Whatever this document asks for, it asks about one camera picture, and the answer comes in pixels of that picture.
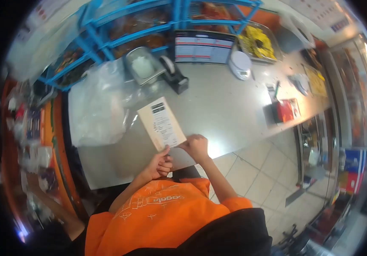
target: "digital kitchen scale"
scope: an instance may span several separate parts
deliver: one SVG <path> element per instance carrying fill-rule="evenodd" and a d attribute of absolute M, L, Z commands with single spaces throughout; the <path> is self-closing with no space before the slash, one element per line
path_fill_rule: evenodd
<path fill-rule="evenodd" d="M 240 80 L 247 80 L 251 76 L 250 67 L 252 62 L 249 57 L 241 51 L 234 51 L 228 61 L 229 68 Z"/>

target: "poster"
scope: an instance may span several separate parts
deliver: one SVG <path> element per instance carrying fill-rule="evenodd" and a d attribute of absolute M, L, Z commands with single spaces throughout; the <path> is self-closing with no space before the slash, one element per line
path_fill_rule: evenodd
<path fill-rule="evenodd" d="M 322 29 L 332 28 L 334 32 L 349 24 L 345 12 L 335 0 L 280 0 Z"/>

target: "white floor tile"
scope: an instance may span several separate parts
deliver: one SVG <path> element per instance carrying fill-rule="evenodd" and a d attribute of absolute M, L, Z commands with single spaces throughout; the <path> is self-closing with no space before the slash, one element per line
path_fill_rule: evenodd
<path fill-rule="evenodd" d="M 215 163 L 219 171 L 223 174 L 223 176 L 226 177 L 233 163 L 235 162 L 236 157 L 237 156 L 234 153 L 229 153 L 213 159 L 213 162 Z"/>
<path fill-rule="evenodd" d="M 301 232 L 303 232 L 306 224 L 307 224 L 307 222 L 305 222 L 304 220 L 301 220 L 301 219 L 296 221 L 297 233 L 294 235 L 295 237 L 297 237 Z"/>
<path fill-rule="evenodd" d="M 288 153 L 288 157 L 291 159 L 292 162 L 294 162 L 295 164 L 297 164 L 298 161 L 298 157 L 297 157 L 297 149 L 296 146 L 293 148 L 290 148 L 290 151 Z"/>
<path fill-rule="evenodd" d="M 302 203 L 305 204 L 305 201 L 301 197 L 297 198 L 289 205 L 289 208 L 287 209 L 286 213 L 289 214 L 290 216 L 299 218 L 301 214 Z"/>
<path fill-rule="evenodd" d="M 235 152 L 235 154 L 246 160 L 249 164 L 260 169 L 272 145 L 272 142 L 269 140 L 262 140 Z"/>
<path fill-rule="evenodd" d="M 259 204 L 259 203 L 255 202 L 255 201 L 252 201 L 252 200 L 250 200 L 250 201 L 252 202 L 253 208 L 261 208 L 262 207 L 262 204 Z"/>
<path fill-rule="evenodd" d="M 269 235 L 273 238 L 272 245 L 278 244 L 284 238 L 283 233 L 278 231 L 273 231 Z"/>
<path fill-rule="evenodd" d="M 320 211 L 320 209 L 315 208 L 306 201 L 301 204 L 300 208 L 301 211 L 299 213 L 299 217 L 306 222 L 311 221 Z"/>
<path fill-rule="evenodd" d="M 238 157 L 227 174 L 226 179 L 237 194 L 244 196 L 258 173 L 258 169 Z"/>
<path fill-rule="evenodd" d="M 277 181 L 285 187 L 296 185 L 297 182 L 297 166 L 289 158 L 286 159 L 286 163 L 277 178 Z"/>
<path fill-rule="evenodd" d="M 272 189 L 275 182 L 276 181 L 274 179 L 270 178 L 263 172 L 259 172 L 255 181 L 244 197 L 262 204 L 269 195 L 270 190 Z"/>
<path fill-rule="evenodd" d="M 271 147 L 270 152 L 263 163 L 261 171 L 273 179 L 277 179 L 283 169 L 285 161 L 286 156 L 276 147 Z"/>
<path fill-rule="evenodd" d="M 217 198 L 216 194 L 212 196 L 211 201 L 214 202 L 215 204 L 220 204 L 219 199 Z"/>
<path fill-rule="evenodd" d="M 298 178 L 299 176 L 297 175 L 296 177 L 296 182 L 294 183 L 291 183 L 290 186 L 288 187 L 288 189 L 291 191 L 291 192 L 294 192 L 296 190 L 299 190 L 300 188 L 298 186 L 296 186 L 296 184 L 298 183 Z"/>
<path fill-rule="evenodd" d="M 329 186 L 328 182 L 328 177 L 324 177 L 322 180 L 317 180 L 313 186 L 308 189 L 308 191 L 325 197 L 327 195 L 327 189 L 332 189 L 331 187 L 334 184 L 334 179 L 332 179 L 331 186 Z"/>
<path fill-rule="evenodd" d="M 264 206 L 262 206 L 261 208 L 264 211 L 264 218 L 266 219 L 266 223 L 267 223 L 269 219 L 273 216 L 274 211 Z"/>
<path fill-rule="evenodd" d="M 286 206 L 286 199 L 291 196 L 292 192 L 287 191 L 286 194 L 284 195 L 283 199 L 281 200 L 281 202 L 279 203 L 279 206 L 276 208 L 276 211 L 278 212 L 283 212 L 283 213 L 287 213 L 287 211 L 290 208 L 290 204 Z"/>
<path fill-rule="evenodd" d="M 309 193 L 304 193 L 301 195 L 304 201 L 308 202 L 311 206 L 315 208 L 322 208 L 324 205 L 324 199 L 311 195 Z"/>
<path fill-rule="evenodd" d="M 287 193 L 287 189 L 280 183 L 275 183 L 266 200 L 263 202 L 263 206 L 271 209 L 277 209 L 284 195 Z"/>
<path fill-rule="evenodd" d="M 293 224 L 295 223 L 295 220 L 296 219 L 291 216 L 283 215 L 283 219 L 281 223 L 279 223 L 275 231 L 290 233 L 293 229 Z"/>
<path fill-rule="evenodd" d="M 286 156 L 292 156 L 292 151 L 296 149 L 296 140 L 293 128 L 282 131 L 271 138 L 273 144 L 282 151 Z"/>
<path fill-rule="evenodd" d="M 283 219 L 283 215 L 278 212 L 273 212 L 273 215 L 270 217 L 268 222 L 266 223 L 266 227 L 268 231 L 274 231 L 280 222 Z"/>

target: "glass display case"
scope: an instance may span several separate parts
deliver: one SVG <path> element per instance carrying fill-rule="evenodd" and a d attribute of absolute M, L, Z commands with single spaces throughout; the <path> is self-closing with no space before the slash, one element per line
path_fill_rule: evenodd
<path fill-rule="evenodd" d="M 367 40 L 359 35 L 330 49 L 342 146 L 367 149 Z"/>

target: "plastic bag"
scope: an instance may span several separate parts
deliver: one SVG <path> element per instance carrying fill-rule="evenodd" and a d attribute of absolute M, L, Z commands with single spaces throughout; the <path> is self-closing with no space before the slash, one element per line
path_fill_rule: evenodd
<path fill-rule="evenodd" d="M 128 110 L 138 87 L 125 84 L 122 59 L 86 71 L 87 77 L 68 95 L 68 116 L 74 146 L 103 146 L 118 142 L 126 131 Z"/>
<path fill-rule="evenodd" d="M 15 40 L 7 56 L 9 75 L 17 81 L 29 80 L 33 84 L 79 35 L 78 20 L 79 13 L 75 13 L 52 29 L 38 29 L 25 44 Z"/>
<path fill-rule="evenodd" d="M 292 14 L 281 13 L 280 25 L 286 30 L 278 28 L 275 35 L 282 51 L 291 53 L 316 47 L 313 35 L 304 23 Z"/>

